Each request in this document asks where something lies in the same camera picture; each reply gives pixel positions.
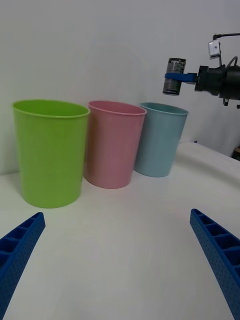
white table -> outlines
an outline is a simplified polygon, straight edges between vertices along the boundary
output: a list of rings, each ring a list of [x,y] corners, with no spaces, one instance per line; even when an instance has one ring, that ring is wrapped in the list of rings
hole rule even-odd
[[[18,174],[0,177],[0,238],[39,210]],[[230,320],[189,224],[198,208],[240,238],[240,162],[181,144],[168,177],[83,180],[73,204],[43,209],[41,235],[4,320]]]

can label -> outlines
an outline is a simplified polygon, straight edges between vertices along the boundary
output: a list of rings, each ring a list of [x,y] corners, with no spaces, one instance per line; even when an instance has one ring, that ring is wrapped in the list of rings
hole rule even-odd
[[[186,65],[186,59],[170,58],[168,60],[166,73],[167,74],[183,74]],[[165,79],[163,93],[165,95],[178,96],[181,89],[181,81],[173,79]]]

